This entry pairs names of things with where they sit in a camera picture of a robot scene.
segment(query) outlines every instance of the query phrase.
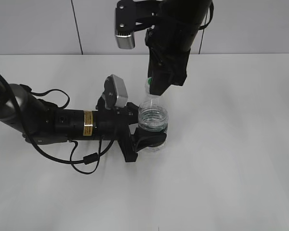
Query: warning label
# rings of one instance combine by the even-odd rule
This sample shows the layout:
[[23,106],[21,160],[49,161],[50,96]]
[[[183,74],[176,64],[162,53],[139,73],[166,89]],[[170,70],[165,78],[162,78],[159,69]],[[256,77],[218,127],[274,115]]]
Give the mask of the warning label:
[[93,133],[93,113],[92,111],[84,112],[84,126],[83,126],[83,136],[92,136]]

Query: water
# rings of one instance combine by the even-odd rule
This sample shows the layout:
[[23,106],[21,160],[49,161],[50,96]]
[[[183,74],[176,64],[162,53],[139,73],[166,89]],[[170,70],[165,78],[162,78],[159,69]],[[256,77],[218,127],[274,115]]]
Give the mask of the water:
[[[144,130],[167,133],[168,128],[168,113],[166,109],[153,106],[148,108],[140,108],[138,114],[138,125]],[[147,147],[149,152],[156,152],[161,149],[164,144],[158,147]]]

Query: plastic bottle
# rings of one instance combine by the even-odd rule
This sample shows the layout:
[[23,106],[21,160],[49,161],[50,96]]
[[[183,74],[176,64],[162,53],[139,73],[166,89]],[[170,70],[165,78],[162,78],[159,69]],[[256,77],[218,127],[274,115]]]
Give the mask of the plastic bottle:
[[[147,131],[167,133],[168,129],[168,112],[164,108],[161,96],[150,94],[151,78],[148,78],[145,83],[146,97],[139,106],[138,125],[140,128]],[[156,152],[161,149],[164,144],[158,147],[147,147],[146,151]]]

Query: white wall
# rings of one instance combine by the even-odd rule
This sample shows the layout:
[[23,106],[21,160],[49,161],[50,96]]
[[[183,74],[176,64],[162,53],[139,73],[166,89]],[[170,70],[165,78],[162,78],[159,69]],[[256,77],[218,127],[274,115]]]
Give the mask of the white wall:
[[[147,53],[114,39],[118,0],[73,0],[84,54]],[[202,53],[289,53],[289,0],[216,0]],[[193,45],[197,53],[201,33]],[[70,0],[0,0],[0,54],[80,54]]]
[[80,54],[71,2],[0,0],[0,54]]

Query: black cable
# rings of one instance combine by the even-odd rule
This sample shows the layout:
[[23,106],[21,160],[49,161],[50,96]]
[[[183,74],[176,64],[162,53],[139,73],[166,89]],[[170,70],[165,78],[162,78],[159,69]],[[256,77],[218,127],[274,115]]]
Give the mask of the black cable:
[[[115,126],[114,133],[113,133],[113,137],[111,138],[111,141],[109,142],[109,144],[107,145],[107,147],[106,147],[102,152],[100,152],[100,150],[99,150],[98,158],[97,158],[97,161],[98,161],[98,162],[100,161],[101,156],[103,156],[105,153],[107,153],[108,150],[109,150],[109,149],[111,148],[111,146],[113,145],[113,143],[114,143],[114,141],[115,141],[115,139],[116,139],[116,134],[117,134],[117,126]],[[77,142],[77,141],[70,141],[70,142],[72,142],[72,143],[75,144],[75,147],[73,148],[73,150],[72,150],[72,152],[71,152],[71,155],[70,155],[70,157],[69,157],[69,160],[72,161],[72,157],[73,157],[74,151],[75,151],[76,148],[78,147],[78,142]],[[84,172],[84,171],[81,171],[81,170],[79,170],[78,168],[76,168],[76,166],[75,166],[74,164],[72,164],[72,167],[73,167],[77,172],[82,173],[82,174],[85,174],[85,175],[89,175],[89,174],[94,173],[94,172],[96,171],[96,168],[97,168],[97,167],[96,167],[95,170],[92,171],[92,172]]]
[[[98,167],[98,165],[99,165],[99,163],[100,163],[100,158],[101,158],[102,141],[103,141],[103,137],[101,136],[100,139],[99,139],[99,144],[98,144],[98,159],[97,159],[97,163],[96,163],[95,169],[94,169],[93,171],[91,171],[91,172],[84,172],[84,171],[79,170],[78,168],[76,168],[76,166],[75,166],[74,164],[72,164],[72,167],[73,167],[77,172],[79,172],[79,173],[81,173],[81,174],[84,174],[84,175],[90,175],[90,174],[94,173],[94,172],[97,170],[97,167]],[[73,156],[73,154],[74,154],[74,151],[75,151],[76,148],[78,147],[78,142],[77,142],[77,141],[70,141],[70,142],[72,142],[72,143],[75,144],[75,146],[74,146],[74,148],[73,148],[73,150],[72,150],[72,152],[71,152],[71,155],[70,155],[70,157],[69,157],[69,160],[72,161],[72,156]]]
[[81,41],[80,41],[80,35],[79,35],[78,24],[77,24],[77,19],[76,19],[76,14],[75,14],[75,9],[74,9],[74,3],[73,3],[73,0],[71,0],[71,4],[72,4],[73,15],[74,15],[74,21],[75,21],[76,30],[77,30],[78,42],[79,42],[79,45],[80,45],[80,51],[81,51],[81,54],[83,54],[83,51],[82,51],[82,45],[81,45]]
[[32,146],[44,157],[50,159],[50,160],[53,160],[55,162],[58,162],[58,163],[61,163],[61,164],[67,164],[67,165],[70,165],[70,164],[83,164],[85,163],[85,160],[77,160],[77,161],[68,161],[68,160],[62,160],[62,159],[58,159],[56,157],[53,157],[51,155],[48,155],[47,153],[45,153],[42,149],[40,149],[40,147],[37,145],[37,143],[35,142],[35,140],[32,138],[28,128],[27,128],[27,124],[22,116],[22,113],[21,113],[21,110],[20,110],[20,107],[18,105],[18,102],[15,98],[15,95],[14,95],[14,92],[11,88],[11,86],[9,85],[9,83],[0,75],[0,82],[1,84],[5,87],[5,90],[6,90],[6,93],[8,94],[8,96],[10,97],[11,99],[11,102],[15,108],[15,111],[16,111],[16,114],[23,126],[23,129],[24,129],[24,132],[26,134],[26,136],[28,137],[29,141],[31,142]]
[[[206,14],[206,19],[205,19],[205,21],[204,21],[204,24],[207,23],[207,18],[208,18],[208,12],[207,12],[207,14]],[[205,28],[202,30],[202,36],[201,36],[201,42],[200,42],[200,47],[199,47],[199,53],[198,53],[198,54],[200,54],[200,52],[201,52],[202,41],[203,41],[203,36],[204,36],[204,30],[205,30]]]

